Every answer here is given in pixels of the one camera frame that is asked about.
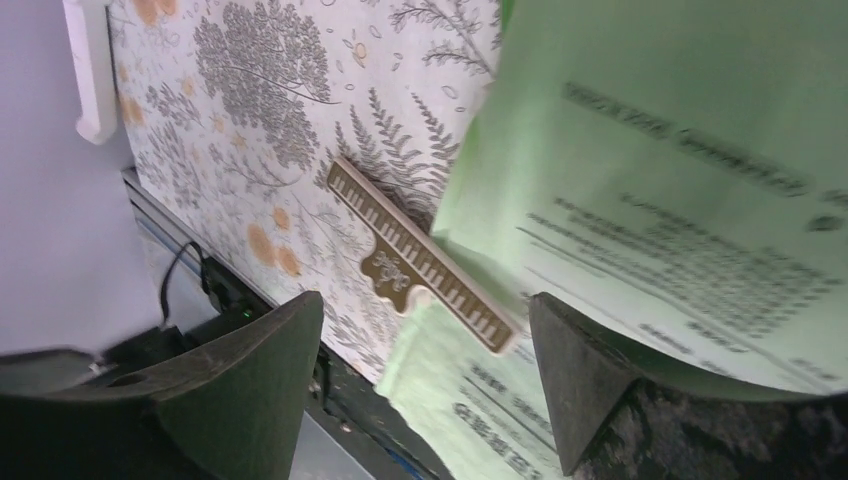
floral tablecloth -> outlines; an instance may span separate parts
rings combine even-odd
[[[370,231],[322,184],[343,154],[422,229],[494,79],[497,0],[116,0],[142,185],[376,381],[402,321],[359,271]]]

cutout in ruler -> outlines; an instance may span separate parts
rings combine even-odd
[[[347,160],[330,167],[327,186],[374,232],[374,251],[361,270],[378,296],[404,313],[412,289],[430,290],[492,353],[504,353],[520,328]]]

black cable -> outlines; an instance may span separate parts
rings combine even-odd
[[[171,265],[168,266],[168,270],[165,272],[165,277],[162,279],[162,286],[159,289],[159,305],[162,307],[162,327],[165,327],[168,323],[168,317],[171,316],[171,307],[168,305],[168,284],[171,281],[171,274],[174,272],[177,262],[180,261],[180,257],[186,250],[188,250],[189,247],[194,248],[197,252],[197,257],[200,260],[200,288],[203,289],[203,293],[209,295],[209,280],[206,278],[206,265],[203,262],[203,249],[200,248],[200,245],[198,245],[197,242],[190,241],[180,247],[180,250],[171,261]]]

ruler edge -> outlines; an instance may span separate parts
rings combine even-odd
[[[406,214],[401,212],[400,209],[394,203],[392,203],[388,198],[386,198],[386,196],[383,194],[383,192],[381,192],[376,186],[374,186],[374,184],[371,183],[370,180],[365,178],[365,176],[359,170],[357,170],[356,167],[354,167],[353,164],[350,163],[350,161],[348,161],[346,158],[344,158],[344,156],[339,155],[335,158],[333,163],[338,164],[339,167],[342,170],[345,171],[345,173],[347,173],[348,175],[353,177],[353,179],[359,185],[361,185],[362,188],[364,188],[366,191],[368,191],[368,193],[371,194],[372,198],[374,198],[379,204],[381,204],[383,206],[383,208],[385,208],[387,211],[393,211],[393,212],[397,213],[398,215],[393,215],[395,220],[397,220],[401,224],[403,224],[403,226],[410,233],[412,233],[412,235],[415,237],[415,239],[418,240],[419,242],[421,242],[422,245],[426,245],[427,243],[432,244],[434,248],[432,249],[431,253],[433,253],[436,256],[436,258],[439,261],[441,261],[442,264],[444,264],[448,268],[448,270],[450,270],[451,273],[453,273],[457,277],[457,279],[459,281],[464,283],[466,287],[468,287],[475,295],[477,295],[477,297],[483,303],[485,303],[486,306],[489,307],[490,310],[492,310],[492,313],[494,313],[496,316],[498,316],[498,318],[500,318],[503,321],[503,323],[506,324],[506,326],[508,328],[510,328],[511,331],[512,331],[512,334],[504,342],[503,347],[499,351],[493,350],[492,348],[487,346],[485,344],[485,342],[483,342],[482,340],[477,338],[476,332],[471,328],[470,325],[468,325],[462,319],[456,318],[456,315],[453,313],[452,309],[450,307],[448,307],[448,310],[450,310],[451,315],[454,318],[456,318],[456,320],[459,321],[459,323],[461,323],[467,330],[469,330],[468,333],[470,333],[471,336],[474,337],[474,339],[477,340],[478,343],[483,345],[483,348],[485,348],[490,354],[492,354],[494,356],[500,357],[500,356],[503,356],[503,355],[509,353],[510,351],[512,351],[512,349],[515,347],[515,345],[518,343],[518,341],[522,337],[522,333],[524,332],[525,329],[522,328],[512,318],[512,316],[509,313],[507,313],[506,308],[504,308],[499,302],[495,301],[492,298],[492,296],[488,292],[485,291],[485,289],[483,289],[482,287],[477,285],[477,282],[473,278],[471,278],[471,276],[468,275],[465,272],[465,270],[460,268],[460,266],[457,265],[456,262],[454,262],[454,260],[448,256],[448,254],[446,254],[441,248],[439,248],[439,246],[436,245],[436,242],[434,242],[432,238],[427,236],[427,234],[422,232],[421,229],[418,228],[417,225],[412,223],[412,220],[410,220],[409,217],[406,216]],[[339,197],[341,197],[341,194],[336,192],[335,190],[332,190],[332,187],[330,186],[329,175],[330,175],[330,172],[332,171],[332,167],[333,167],[333,165],[330,165],[330,167],[327,169],[327,178],[324,179],[324,183],[327,185],[328,189],[331,189],[331,191],[333,192],[334,195],[338,195]],[[353,208],[352,205],[348,204],[343,198],[340,198],[340,200],[345,204],[345,206],[347,208],[350,208],[351,210],[354,211],[354,214],[356,214],[357,218],[360,218],[369,230],[374,232],[374,230],[371,228],[371,226],[368,224],[368,222],[366,220],[362,219],[362,217],[359,215],[359,213],[356,211],[356,209]],[[394,247],[391,244],[389,246],[392,248],[392,250],[394,250],[397,253],[397,250],[395,250]],[[430,291],[430,294],[435,297],[436,301],[438,301],[442,304],[445,303],[445,302],[442,301],[441,298],[439,298],[438,294],[436,294],[435,292],[432,291],[429,284],[425,284],[423,286],[428,291]]]

gray floor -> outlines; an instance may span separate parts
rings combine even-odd
[[[165,245],[144,226],[139,225],[144,241],[150,275],[161,282],[174,258]],[[168,288],[171,318],[181,328],[191,328],[216,314],[200,290],[197,275],[185,265],[174,271]],[[290,480],[371,480],[373,477],[306,413],[300,427]]]

